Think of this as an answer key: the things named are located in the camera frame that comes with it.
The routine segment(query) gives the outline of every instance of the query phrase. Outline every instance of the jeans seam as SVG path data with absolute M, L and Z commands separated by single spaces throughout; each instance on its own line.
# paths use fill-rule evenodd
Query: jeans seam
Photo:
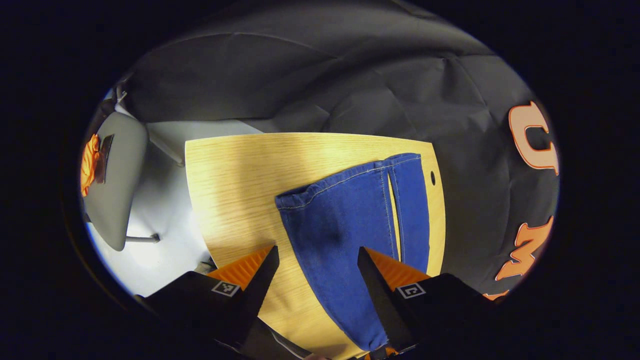
M 401 205 L 400 205 L 400 187 L 398 186 L 398 177 L 396 175 L 396 168 L 392 167 L 391 168 L 391 172 L 394 173 L 394 183 L 396 184 L 396 213 L 398 216 L 398 227 L 399 229 L 399 234 L 400 234 L 400 251 L 402 253 L 402 262 L 405 262 L 406 257 L 404 256 L 404 226 L 402 223 L 402 214 L 401 214 Z
M 287 208 L 278 208 L 278 210 L 304 208 L 305 206 L 307 206 L 307 205 L 311 204 L 311 202 L 315 199 L 315 197 L 316 197 L 316 196 L 318 196 L 318 195 L 320 195 L 321 193 L 323 193 L 323 192 L 325 192 L 325 191 L 329 190 L 330 188 L 333 188 L 334 186 L 337 186 L 338 184 L 342 184 L 342 183 L 346 182 L 347 180 L 351 180 L 352 178 L 354 178 L 354 177 L 356 177 L 356 176 L 359 176 L 359 175 L 362 175 L 362 174 L 366 174 L 366 173 L 368 173 L 368 172 L 372 172 L 372 171 L 382 170 L 382 169 L 384 169 L 384 168 L 388 168 L 388 167 L 394 167 L 394 166 L 396 166 L 396 165 L 398 165 L 398 164 L 406 163 L 407 161 L 413 161 L 413 160 L 420 160 L 420 158 L 414 158 L 414 159 L 404 160 L 404 161 L 400 161 L 399 163 L 395 163 L 395 164 L 393 164 L 393 165 L 387 165 L 387 166 L 379 167 L 379 168 L 372 168 L 372 169 L 369 169 L 369 170 L 366 170 L 366 171 L 363 171 L 363 172 L 359 172 L 359 173 L 357 173 L 357 174 L 355 174 L 355 175 L 352 175 L 352 176 L 347 177 L 345 180 L 340 180 L 340 181 L 338 181 L 337 183 L 335 183 L 335 184 L 333 184 L 333 185 L 331 185 L 331 186 L 327 186 L 326 188 L 324 188 L 324 189 L 322 189 L 322 190 L 318 191 L 318 192 L 317 192 L 317 193 L 315 193 L 313 196 L 311 196 L 311 199 L 309 199 L 309 201 L 307 201 L 306 203 L 304 203 L 304 204 L 302 204 L 302 205 L 300 205 L 300 206 L 292 206 L 292 207 L 287 207 Z
M 380 172 L 380 185 L 382 188 L 382 197 L 384 199 L 384 204 L 385 204 L 385 212 L 387 213 L 387 226 L 389 226 L 389 245 L 391 246 L 391 253 L 393 253 L 393 248 L 394 248 L 394 237 L 393 235 L 391 235 L 391 221 L 389 219 L 389 208 L 387 206 L 387 193 L 385 192 L 385 180 L 382 177 L 382 171 Z

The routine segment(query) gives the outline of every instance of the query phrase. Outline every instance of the jeans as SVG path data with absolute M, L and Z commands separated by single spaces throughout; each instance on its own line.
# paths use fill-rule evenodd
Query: jeans
M 349 168 L 276 197 L 276 206 L 309 285 L 329 317 L 361 349 L 387 336 L 358 270 L 361 246 L 426 272 L 429 210 L 419 154 L 398 154 Z

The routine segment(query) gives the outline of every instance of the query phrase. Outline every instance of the wood grain surface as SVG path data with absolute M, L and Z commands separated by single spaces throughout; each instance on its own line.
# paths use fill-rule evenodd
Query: wood grain surface
M 316 299 L 282 225 L 276 195 L 362 163 L 419 153 L 429 203 L 427 274 L 440 273 L 444 196 L 430 143 L 369 135 L 268 133 L 192 140 L 185 146 L 191 203 L 211 256 L 224 266 L 266 245 L 278 245 L 280 267 L 259 316 L 309 351 L 335 360 L 365 353 Z

